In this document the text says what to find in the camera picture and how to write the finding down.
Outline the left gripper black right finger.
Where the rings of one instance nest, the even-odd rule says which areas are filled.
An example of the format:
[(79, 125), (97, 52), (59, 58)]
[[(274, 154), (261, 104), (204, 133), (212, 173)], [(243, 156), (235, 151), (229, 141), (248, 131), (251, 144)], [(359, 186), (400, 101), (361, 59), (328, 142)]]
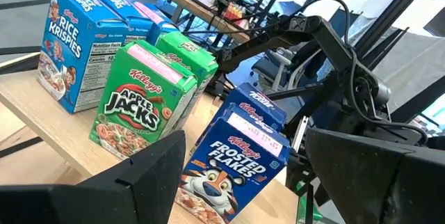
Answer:
[(324, 129), (305, 151), (346, 224), (445, 224), (445, 151)]

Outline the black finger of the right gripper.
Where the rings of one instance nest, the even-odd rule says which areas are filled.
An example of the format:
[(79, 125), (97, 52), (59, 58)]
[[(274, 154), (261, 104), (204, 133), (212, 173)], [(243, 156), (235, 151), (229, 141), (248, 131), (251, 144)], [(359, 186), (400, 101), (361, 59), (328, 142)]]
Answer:
[(222, 49), (220, 51), (220, 72), (233, 72), (240, 62), (250, 57), (256, 56), (268, 49), (277, 47), (290, 47), (296, 44), (296, 37), (289, 34), (261, 34), (243, 44), (232, 48)]
[(277, 25), (268, 25), (239, 31), (239, 33), (253, 33), (247, 42), (237, 47), (223, 47), (216, 52), (217, 61), (243, 61), (269, 49), (278, 47), (276, 42)]

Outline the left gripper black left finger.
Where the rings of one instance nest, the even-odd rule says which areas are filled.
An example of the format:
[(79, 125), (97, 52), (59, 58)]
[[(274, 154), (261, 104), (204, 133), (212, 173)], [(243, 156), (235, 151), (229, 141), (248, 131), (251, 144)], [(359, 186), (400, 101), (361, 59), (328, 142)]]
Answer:
[(167, 224), (185, 153), (179, 130), (76, 185), (0, 186), (0, 224)]

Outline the blue Frosted Flakes cereal box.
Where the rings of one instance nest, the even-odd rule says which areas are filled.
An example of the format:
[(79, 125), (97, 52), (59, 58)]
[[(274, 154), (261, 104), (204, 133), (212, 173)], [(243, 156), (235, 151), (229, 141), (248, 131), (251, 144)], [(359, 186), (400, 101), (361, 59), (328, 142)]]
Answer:
[[(280, 132), (286, 122), (286, 113), (279, 106), (249, 83), (242, 83), (229, 93), (222, 106), (214, 115), (211, 123), (208, 125), (207, 130), (209, 130), (210, 126), (214, 124), (219, 116), (222, 116), (227, 109), (232, 108), (232, 104), (235, 104), (237, 107), (247, 112), (249, 117), (255, 120), (255, 124), (259, 125), (270, 135), (273, 135), (272, 129), (277, 133)], [(237, 115), (234, 115), (234, 117), (235, 123), (238, 123), (236, 126), (240, 127), (243, 125), (242, 129), (247, 130), (245, 133), (247, 137), (260, 144), (265, 150), (274, 154), (276, 157), (279, 156), (285, 146), (284, 141), (281, 141), (282, 137), (278, 138), (278, 134), (276, 134), (276, 138), (274, 139), (267, 138), (266, 140), (261, 141), (260, 137), (263, 137), (264, 133), (260, 131), (259, 134), (256, 134), (255, 131), (259, 130), (258, 127), (253, 125), (253, 130), (250, 131), (250, 127), (246, 125), (248, 123), (247, 119), (243, 118), (237, 120)]]
[(175, 201), (204, 224), (229, 224), (288, 163), (289, 142), (236, 110), (204, 133)]

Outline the green Apple Jacks cereal box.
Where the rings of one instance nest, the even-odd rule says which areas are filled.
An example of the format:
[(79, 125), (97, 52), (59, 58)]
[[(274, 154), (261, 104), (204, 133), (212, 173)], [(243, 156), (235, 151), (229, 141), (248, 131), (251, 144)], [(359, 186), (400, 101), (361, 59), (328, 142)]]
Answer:
[(175, 130), (182, 129), (196, 102), (216, 73), (218, 64), (209, 52), (178, 31), (160, 35), (155, 47), (161, 50), (169, 61), (180, 64), (197, 78), (197, 89), (174, 127)]
[(118, 49), (90, 140), (126, 159), (167, 136), (197, 89), (196, 76), (144, 40)]

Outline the light-blue Rice Krispies cereal box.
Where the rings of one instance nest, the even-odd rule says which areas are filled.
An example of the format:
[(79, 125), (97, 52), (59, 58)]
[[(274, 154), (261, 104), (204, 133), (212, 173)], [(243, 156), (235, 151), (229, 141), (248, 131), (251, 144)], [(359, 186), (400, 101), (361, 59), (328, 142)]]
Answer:
[(68, 113), (96, 107), (127, 31), (100, 0), (50, 0), (38, 81)]
[(158, 39), (167, 33), (178, 32), (176, 25), (164, 15), (155, 5), (133, 2), (139, 11), (152, 21), (152, 27), (147, 37), (148, 43), (155, 45)]
[(100, 0), (107, 5), (126, 24), (124, 33), (126, 45), (134, 40), (147, 40), (153, 22), (128, 0)]

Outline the black-framed wooden shelf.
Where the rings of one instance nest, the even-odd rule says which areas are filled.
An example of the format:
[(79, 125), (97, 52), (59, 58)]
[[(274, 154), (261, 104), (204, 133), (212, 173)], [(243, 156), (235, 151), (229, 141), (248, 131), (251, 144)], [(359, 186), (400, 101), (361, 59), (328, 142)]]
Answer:
[[(0, 102), (69, 165), (92, 177), (119, 159), (89, 140), (96, 111), (71, 115), (38, 83), (38, 53), (0, 63)], [(231, 224), (296, 224), (298, 197), (274, 179)]]

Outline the grey-blue office chair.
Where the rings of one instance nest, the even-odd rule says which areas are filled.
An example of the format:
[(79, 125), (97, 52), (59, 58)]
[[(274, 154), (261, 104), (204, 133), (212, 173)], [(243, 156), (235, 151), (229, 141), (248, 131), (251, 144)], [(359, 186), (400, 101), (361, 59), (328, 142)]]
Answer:
[(305, 66), (315, 56), (303, 57), (302, 62), (297, 53), (288, 49), (278, 47), (275, 51), (268, 50), (252, 67), (250, 76), (258, 75), (258, 81), (253, 86), (261, 86), (263, 90), (276, 93), (292, 90), (298, 87)]

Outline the wooden office desk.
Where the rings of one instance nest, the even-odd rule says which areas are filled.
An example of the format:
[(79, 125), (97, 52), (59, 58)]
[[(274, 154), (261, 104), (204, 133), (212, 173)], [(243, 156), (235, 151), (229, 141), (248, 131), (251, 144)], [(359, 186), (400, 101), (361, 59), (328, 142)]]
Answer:
[(239, 28), (231, 25), (229, 22), (225, 21), (219, 16), (215, 16), (213, 21), (211, 18), (214, 16), (212, 9), (207, 9), (201, 6), (194, 0), (172, 0), (177, 4), (175, 11), (172, 14), (171, 20), (179, 26), (179, 20), (181, 19), (181, 14), (183, 10), (187, 10), (189, 13), (207, 22), (209, 25), (217, 29), (216, 33), (225, 33), (237, 43), (244, 43), (250, 39), (247, 33), (238, 33)]

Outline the black rig frame strut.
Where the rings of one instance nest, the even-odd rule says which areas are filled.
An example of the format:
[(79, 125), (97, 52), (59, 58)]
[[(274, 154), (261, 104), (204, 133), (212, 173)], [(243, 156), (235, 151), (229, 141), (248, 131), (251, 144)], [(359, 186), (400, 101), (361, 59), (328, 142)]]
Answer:
[(393, 0), (355, 45), (357, 56), (363, 57), (413, 1)]

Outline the black aluminium table frame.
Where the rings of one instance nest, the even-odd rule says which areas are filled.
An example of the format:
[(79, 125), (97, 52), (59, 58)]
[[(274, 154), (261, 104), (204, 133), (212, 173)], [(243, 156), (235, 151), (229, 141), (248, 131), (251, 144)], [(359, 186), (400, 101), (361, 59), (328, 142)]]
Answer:
[(15, 152), (19, 152), (20, 150), (31, 147), (32, 145), (35, 145), (40, 142), (43, 142), (43, 140), (40, 137), (35, 137), (32, 139), (28, 139), (27, 141), (24, 141), (23, 143), (19, 143), (19, 144), (13, 145), (11, 147), (8, 147), (4, 150), (0, 150), (0, 159), (4, 158), (10, 154), (13, 154)]

